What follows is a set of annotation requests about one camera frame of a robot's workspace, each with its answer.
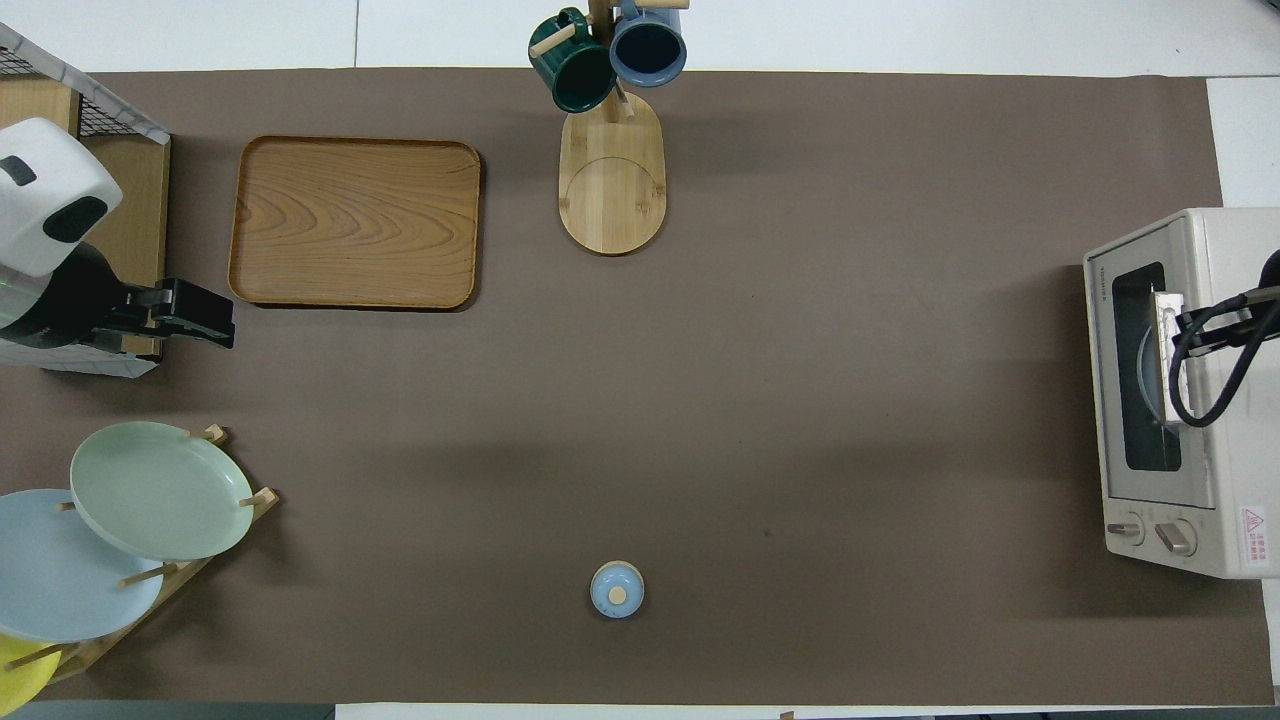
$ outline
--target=warning triangle symbol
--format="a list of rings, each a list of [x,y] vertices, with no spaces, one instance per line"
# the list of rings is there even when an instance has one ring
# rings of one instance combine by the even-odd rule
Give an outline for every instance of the warning triangle symbol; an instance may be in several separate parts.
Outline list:
[[[1252,533],[1261,524],[1262,524],[1262,516],[1261,515],[1258,515],[1257,512],[1254,512],[1254,511],[1252,511],[1249,509],[1244,510],[1244,532],[1245,533]]]

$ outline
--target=warning label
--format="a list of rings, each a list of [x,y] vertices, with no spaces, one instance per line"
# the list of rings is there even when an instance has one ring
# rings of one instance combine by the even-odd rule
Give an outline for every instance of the warning label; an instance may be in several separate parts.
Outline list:
[[[1270,565],[1267,553],[1267,511],[1260,505],[1240,507],[1240,528],[1244,530],[1244,564]]]

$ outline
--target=oven door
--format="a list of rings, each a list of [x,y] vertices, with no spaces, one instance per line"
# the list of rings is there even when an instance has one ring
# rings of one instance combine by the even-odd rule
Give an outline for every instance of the oven door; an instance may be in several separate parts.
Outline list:
[[[1190,225],[1167,225],[1114,247],[1091,264],[1093,369],[1102,397],[1102,454],[1107,495],[1114,498],[1215,507],[1204,462],[1204,436],[1160,421],[1160,393],[1151,293],[1181,292],[1196,302]]]

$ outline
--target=black cable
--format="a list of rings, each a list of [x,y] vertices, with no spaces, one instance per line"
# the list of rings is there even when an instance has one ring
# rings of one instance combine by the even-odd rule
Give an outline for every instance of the black cable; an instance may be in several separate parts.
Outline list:
[[[1271,307],[1262,316],[1257,329],[1253,331],[1253,334],[1249,336],[1249,341],[1244,343],[1244,348],[1240,350],[1240,356],[1235,360],[1235,366],[1231,368],[1231,374],[1228,375],[1226,384],[1222,386],[1222,392],[1219,393],[1217,400],[1213,401],[1208,413],[1197,418],[1192,415],[1183,404],[1183,393],[1178,382],[1181,375],[1183,361],[1187,360],[1192,341],[1196,340],[1196,333],[1198,333],[1206,323],[1219,315],[1239,310],[1244,307],[1247,302],[1248,300],[1243,295],[1236,295],[1235,297],[1229,297],[1222,302],[1219,302],[1208,310],[1202,310],[1192,324],[1183,331],[1181,337],[1178,340],[1178,346],[1174,347],[1174,357],[1170,360],[1169,369],[1169,398],[1174,404],[1174,411],[1178,413],[1178,418],[1193,428],[1207,428],[1217,420],[1224,411],[1226,411],[1226,406],[1230,405],[1231,398],[1235,397],[1235,392],[1240,389],[1240,383],[1244,382],[1244,374],[1249,370],[1249,365],[1253,363],[1253,356],[1258,354],[1258,348],[1262,347],[1262,341],[1267,338],[1271,327],[1275,324],[1276,319],[1280,318],[1280,301],[1272,301]]]

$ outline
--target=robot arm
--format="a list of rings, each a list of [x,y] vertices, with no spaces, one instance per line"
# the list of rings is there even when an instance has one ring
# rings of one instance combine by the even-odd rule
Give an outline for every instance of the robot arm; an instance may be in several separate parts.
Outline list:
[[[32,118],[0,129],[0,338],[115,350],[124,334],[232,347],[230,300],[177,278],[122,283],[84,236],[123,197],[76,138]]]

